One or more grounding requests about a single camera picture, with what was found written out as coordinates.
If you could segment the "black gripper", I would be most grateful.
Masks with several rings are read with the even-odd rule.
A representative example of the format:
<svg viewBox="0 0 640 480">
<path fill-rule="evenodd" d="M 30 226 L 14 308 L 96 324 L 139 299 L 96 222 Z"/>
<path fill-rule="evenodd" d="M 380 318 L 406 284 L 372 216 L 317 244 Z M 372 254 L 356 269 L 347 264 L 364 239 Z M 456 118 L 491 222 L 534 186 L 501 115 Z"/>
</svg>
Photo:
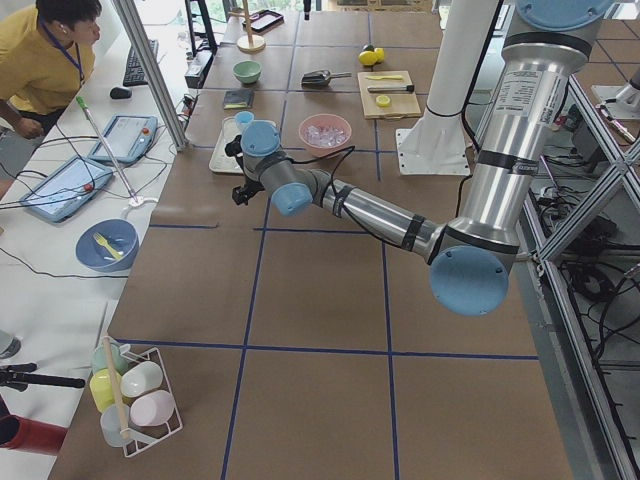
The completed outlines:
<svg viewBox="0 0 640 480">
<path fill-rule="evenodd" d="M 242 186 L 234 187 L 232 190 L 232 199 L 237 205 L 247 205 L 250 198 L 263 190 L 263 185 L 259 181 L 255 181 L 248 177 L 244 168 L 244 155 L 241 148 L 242 135 L 238 134 L 235 138 L 225 145 L 225 154 L 227 157 L 233 157 L 243 173 L 245 183 Z"/>
</svg>

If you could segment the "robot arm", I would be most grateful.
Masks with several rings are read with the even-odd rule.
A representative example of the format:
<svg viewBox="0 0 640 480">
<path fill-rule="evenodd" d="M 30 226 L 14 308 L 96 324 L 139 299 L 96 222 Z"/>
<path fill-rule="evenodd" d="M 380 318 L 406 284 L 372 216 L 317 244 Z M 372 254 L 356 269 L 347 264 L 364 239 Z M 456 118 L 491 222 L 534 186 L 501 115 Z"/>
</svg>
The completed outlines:
<svg viewBox="0 0 640 480">
<path fill-rule="evenodd" d="M 505 63 L 473 163 L 464 153 L 466 96 L 493 32 L 496 1 L 455 1 L 423 116 L 398 131 L 404 175 L 471 177 L 462 211 L 445 224 L 377 198 L 318 169 L 300 169 L 268 121 L 242 125 L 226 152 L 245 183 L 237 203 L 266 192 L 284 216 L 317 205 L 367 233 L 422 256 L 436 300 L 461 315 L 496 309 L 509 288 L 519 250 L 515 225 L 570 77 L 588 61 L 606 1 L 519 1 L 502 57 Z"/>
</svg>

